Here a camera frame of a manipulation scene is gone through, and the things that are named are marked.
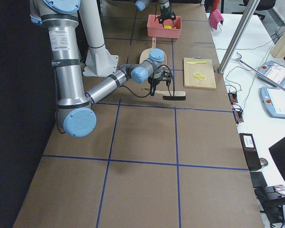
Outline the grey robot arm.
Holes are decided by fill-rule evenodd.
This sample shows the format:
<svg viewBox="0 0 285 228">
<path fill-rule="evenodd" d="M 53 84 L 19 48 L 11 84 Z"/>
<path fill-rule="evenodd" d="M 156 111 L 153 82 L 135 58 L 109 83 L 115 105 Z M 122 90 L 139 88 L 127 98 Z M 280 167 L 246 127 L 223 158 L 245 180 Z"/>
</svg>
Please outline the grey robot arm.
<svg viewBox="0 0 285 228">
<path fill-rule="evenodd" d="M 95 0 L 32 0 L 30 17 L 48 29 L 51 64 L 60 91 L 56 123 L 61 133 L 90 134 L 97 122 L 92 106 L 128 80 L 147 81 L 151 96 L 160 82 L 174 84 L 165 53 L 158 48 L 140 64 L 118 66 L 118 56 L 106 49 Z"/>
</svg>

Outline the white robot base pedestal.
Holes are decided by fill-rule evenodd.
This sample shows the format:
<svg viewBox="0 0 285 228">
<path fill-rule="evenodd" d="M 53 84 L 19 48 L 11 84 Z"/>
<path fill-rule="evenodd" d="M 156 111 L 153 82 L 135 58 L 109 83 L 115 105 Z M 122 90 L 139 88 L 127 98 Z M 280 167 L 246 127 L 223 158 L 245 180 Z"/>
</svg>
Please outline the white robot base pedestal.
<svg viewBox="0 0 285 228">
<path fill-rule="evenodd" d="M 88 44 L 84 76 L 106 77 L 116 71 L 118 56 L 106 49 L 96 0 L 82 0 L 79 15 Z"/>
</svg>

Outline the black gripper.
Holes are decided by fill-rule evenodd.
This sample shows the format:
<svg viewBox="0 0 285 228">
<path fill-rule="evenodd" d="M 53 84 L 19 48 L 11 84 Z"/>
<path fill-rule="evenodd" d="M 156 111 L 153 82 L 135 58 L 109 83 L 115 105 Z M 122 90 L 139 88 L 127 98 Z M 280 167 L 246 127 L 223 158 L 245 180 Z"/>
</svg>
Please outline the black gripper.
<svg viewBox="0 0 285 228">
<path fill-rule="evenodd" d="M 176 19 L 176 15 L 175 15 L 175 12 L 172 11 L 171 8 L 163 8 L 163 9 L 160 9 L 160 15 L 156 17 L 156 20 L 158 20 L 158 22 L 160 24 L 164 24 L 164 22 L 166 20 L 171 20 L 172 23 L 174 23 L 174 20 Z"/>
<path fill-rule="evenodd" d="M 148 77 L 148 83 L 150 84 L 150 96 L 155 95 L 156 86 L 160 82 L 165 82 L 166 86 L 169 87 L 171 81 L 172 81 L 172 73 L 166 70 L 163 70 L 158 78 L 156 78 L 155 75 L 151 75 L 150 77 Z"/>
</svg>

